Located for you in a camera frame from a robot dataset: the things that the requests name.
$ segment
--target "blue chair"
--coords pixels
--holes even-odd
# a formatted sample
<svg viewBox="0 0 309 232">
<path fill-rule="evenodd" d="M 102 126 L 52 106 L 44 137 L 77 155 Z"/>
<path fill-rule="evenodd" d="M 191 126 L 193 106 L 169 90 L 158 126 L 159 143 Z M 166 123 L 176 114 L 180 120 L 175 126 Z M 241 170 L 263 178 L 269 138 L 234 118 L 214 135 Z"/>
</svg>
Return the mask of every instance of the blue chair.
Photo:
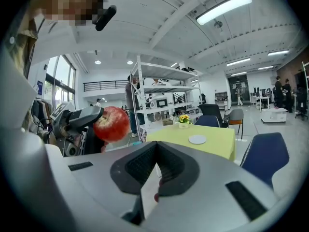
<svg viewBox="0 0 309 232">
<path fill-rule="evenodd" d="M 256 135 L 240 166 L 273 188 L 271 178 L 289 162 L 289 154 L 279 132 Z"/>
<path fill-rule="evenodd" d="M 219 121 L 214 115 L 202 115 L 195 124 L 198 126 L 220 127 Z"/>
</svg>

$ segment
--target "white plate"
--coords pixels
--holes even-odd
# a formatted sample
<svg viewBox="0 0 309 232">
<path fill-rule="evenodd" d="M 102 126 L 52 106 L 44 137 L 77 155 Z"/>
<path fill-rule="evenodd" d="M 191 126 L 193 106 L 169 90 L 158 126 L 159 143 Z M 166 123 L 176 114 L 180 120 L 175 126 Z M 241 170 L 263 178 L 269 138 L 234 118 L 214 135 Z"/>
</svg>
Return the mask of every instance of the white plate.
<svg viewBox="0 0 309 232">
<path fill-rule="evenodd" d="M 201 145 L 206 142 L 206 137 L 202 135 L 194 135 L 189 137 L 189 141 L 195 145 Z"/>
</svg>

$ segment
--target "window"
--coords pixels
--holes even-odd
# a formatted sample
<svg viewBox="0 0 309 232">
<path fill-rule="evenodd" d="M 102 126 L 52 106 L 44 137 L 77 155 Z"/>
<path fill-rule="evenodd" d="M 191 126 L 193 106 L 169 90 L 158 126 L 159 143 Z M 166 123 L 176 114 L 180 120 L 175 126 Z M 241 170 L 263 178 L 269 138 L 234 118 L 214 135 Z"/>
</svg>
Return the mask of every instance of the window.
<svg viewBox="0 0 309 232">
<path fill-rule="evenodd" d="M 68 86 L 69 71 L 70 65 L 62 56 L 60 56 L 57 64 L 55 79 Z"/>
<path fill-rule="evenodd" d="M 54 76 L 54 70 L 55 70 L 55 67 L 56 67 L 57 58 L 58 57 L 53 57 L 48 62 L 47 74 L 49 74 L 51 76 Z"/>
<path fill-rule="evenodd" d="M 74 101 L 75 72 L 76 69 L 65 56 L 53 57 L 49 60 L 44 99 L 54 108 L 62 102 Z"/>
</svg>

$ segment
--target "red apple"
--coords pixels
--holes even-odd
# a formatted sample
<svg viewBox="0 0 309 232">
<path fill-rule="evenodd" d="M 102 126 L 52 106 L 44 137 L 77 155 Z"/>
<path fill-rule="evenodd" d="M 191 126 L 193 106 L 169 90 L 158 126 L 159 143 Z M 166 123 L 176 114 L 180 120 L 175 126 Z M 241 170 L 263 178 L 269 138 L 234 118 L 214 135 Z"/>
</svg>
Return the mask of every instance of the red apple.
<svg viewBox="0 0 309 232">
<path fill-rule="evenodd" d="M 109 106 L 104 108 L 103 116 L 93 124 L 93 131 L 99 139 L 114 143 L 128 134 L 129 127 L 127 114 L 119 107 Z"/>
</svg>

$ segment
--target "office chair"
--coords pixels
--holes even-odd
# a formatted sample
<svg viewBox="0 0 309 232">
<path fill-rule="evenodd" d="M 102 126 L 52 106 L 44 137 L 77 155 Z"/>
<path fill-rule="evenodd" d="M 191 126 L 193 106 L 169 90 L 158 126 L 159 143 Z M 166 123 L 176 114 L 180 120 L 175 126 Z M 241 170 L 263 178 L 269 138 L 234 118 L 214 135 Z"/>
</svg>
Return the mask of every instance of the office chair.
<svg viewBox="0 0 309 232">
<path fill-rule="evenodd" d="M 210 127 L 220 127 L 219 121 L 214 115 L 202 115 L 196 121 L 195 125 L 198 126 L 210 126 Z"/>
<path fill-rule="evenodd" d="M 303 88 L 299 88 L 296 94 L 296 108 L 299 111 L 295 115 L 295 118 L 301 116 L 302 120 L 305 118 L 308 119 L 307 116 L 307 92 Z"/>
<path fill-rule="evenodd" d="M 239 125 L 237 134 L 239 133 L 240 126 L 242 125 L 242 127 L 241 127 L 241 139 L 242 139 L 243 118 L 244 118 L 243 110 L 242 109 L 234 109 L 233 111 L 231 111 L 229 113 L 228 116 L 229 116 L 229 125 Z"/>
<path fill-rule="evenodd" d="M 256 135 L 250 142 L 240 166 L 273 188 L 274 173 L 289 162 L 284 139 L 279 132 Z"/>
<path fill-rule="evenodd" d="M 228 117 L 222 119 L 220 109 L 218 105 L 215 104 L 202 104 L 199 106 L 203 115 L 214 115 L 217 117 L 219 121 L 220 127 L 227 128 L 228 127 Z"/>
</svg>

